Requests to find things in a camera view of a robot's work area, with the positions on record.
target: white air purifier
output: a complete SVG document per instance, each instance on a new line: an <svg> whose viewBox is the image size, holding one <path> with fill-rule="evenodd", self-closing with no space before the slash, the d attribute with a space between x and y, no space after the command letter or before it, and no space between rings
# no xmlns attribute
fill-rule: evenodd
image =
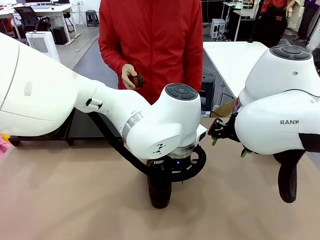
<svg viewBox="0 0 320 240"><path fill-rule="evenodd" d="M50 31L28 32L25 34L29 46L60 63L60 58Z"/></svg>
<svg viewBox="0 0 320 240"><path fill-rule="evenodd" d="M225 31L225 20L223 19L212 19L210 36L212 39L217 39Z"/></svg>

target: jacket zipper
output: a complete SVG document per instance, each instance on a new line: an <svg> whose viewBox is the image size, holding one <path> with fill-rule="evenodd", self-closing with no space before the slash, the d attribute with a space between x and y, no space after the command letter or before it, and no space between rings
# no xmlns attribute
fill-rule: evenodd
<svg viewBox="0 0 320 240"><path fill-rule="evenodd" d="M150 98L152 98L153 100L153 70L152 70L152 66L153 66L153 55L154 55L154 34L153 34L153 25L154 25L154 0L151 0L151 11L150 11L150 62L149 62L149 94L150 94Z"/></svg>

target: black apron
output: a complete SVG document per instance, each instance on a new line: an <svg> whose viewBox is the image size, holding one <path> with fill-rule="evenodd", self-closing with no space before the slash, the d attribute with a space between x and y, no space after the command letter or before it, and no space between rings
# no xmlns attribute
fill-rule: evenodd
<svg viewBox="0 0 320 240"><path fill-rule="evenodd" d="M275 7L269 4L257 22L253 40L268 48L278 45L288 26L286 13L286 7Z"/></svg>

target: beige table surface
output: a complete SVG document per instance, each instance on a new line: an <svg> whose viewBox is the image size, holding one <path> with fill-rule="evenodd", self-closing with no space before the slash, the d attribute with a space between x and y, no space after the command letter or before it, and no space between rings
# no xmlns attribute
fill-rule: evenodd
<svg viewBox="0 0 320 240"><path fill-rule="evenodd" d="M206 127L212 118L202 119ZM146 176L108 145L21 144L0 160L1 240L318 240L320 173L304 156L293 204L278 193L279 163L228 139L151 206Z"/></svg>

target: pink object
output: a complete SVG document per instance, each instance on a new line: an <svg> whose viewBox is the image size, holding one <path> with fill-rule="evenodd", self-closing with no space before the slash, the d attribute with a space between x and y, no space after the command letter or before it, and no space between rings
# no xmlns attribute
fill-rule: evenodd
<svg viewBox="0 0 320 240"><path fill-rule="evenodd" d="M0 137L0 159L10 147L11 144Z"/></svg>

